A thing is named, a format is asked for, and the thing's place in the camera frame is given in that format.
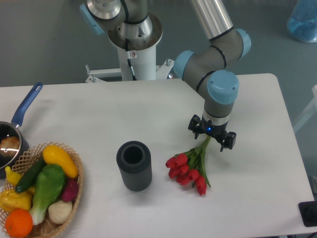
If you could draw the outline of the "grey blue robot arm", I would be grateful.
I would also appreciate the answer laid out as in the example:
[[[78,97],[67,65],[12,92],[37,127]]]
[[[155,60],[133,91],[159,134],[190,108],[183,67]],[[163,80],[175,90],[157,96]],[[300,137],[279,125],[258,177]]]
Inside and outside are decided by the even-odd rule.
[[[220,0],[191,2],[210,42],[204,52],[183,51],[173,63],[175,74],[205,101],[203,115],[193,116],[189,130],[214,138],[222,149],[232,149],[236,133],[226,131],[239,80],[226,67],[251,47],[249,35],[235,29]],[[80,7],[86,24],[96,33],[107,33],[117,48],[124,81],[155,80],[156,46],[162,37],[160,20],[149,12],[146,0],[86,0]]]

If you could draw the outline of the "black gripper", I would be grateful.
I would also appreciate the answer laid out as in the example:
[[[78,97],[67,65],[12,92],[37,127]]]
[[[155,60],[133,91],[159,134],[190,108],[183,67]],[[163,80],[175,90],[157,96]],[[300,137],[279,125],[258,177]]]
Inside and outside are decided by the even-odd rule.
[[[236,142],[237,134],[235,132],[227,132],[227,118],[215,118],[215,117],[200,117],[193,115],[190,119],[188,129],[194,134],[194,138],[197,139],[200,134],[206,134],[214,138],[220,143],[220,152],[224,149],[233,149]]]

